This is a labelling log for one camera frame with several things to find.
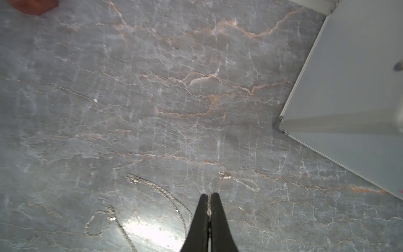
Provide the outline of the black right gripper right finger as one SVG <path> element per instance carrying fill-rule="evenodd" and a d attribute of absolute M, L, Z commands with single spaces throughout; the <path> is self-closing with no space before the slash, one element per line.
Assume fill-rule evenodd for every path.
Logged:
<path fill-rule="evenodd" d="M 211 195 L 211 251 L 238 252 L 218 193 Z"/>

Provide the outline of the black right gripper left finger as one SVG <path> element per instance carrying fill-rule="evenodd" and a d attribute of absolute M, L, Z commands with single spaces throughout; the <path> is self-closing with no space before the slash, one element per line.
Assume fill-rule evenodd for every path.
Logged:
<path fill-rule="evenodd" d="M 192 220 L 189 233 L 180 252 L 207 252 L 208 251 L 208 224 L 207 215 L 208 196 L 202 194 Z"/>

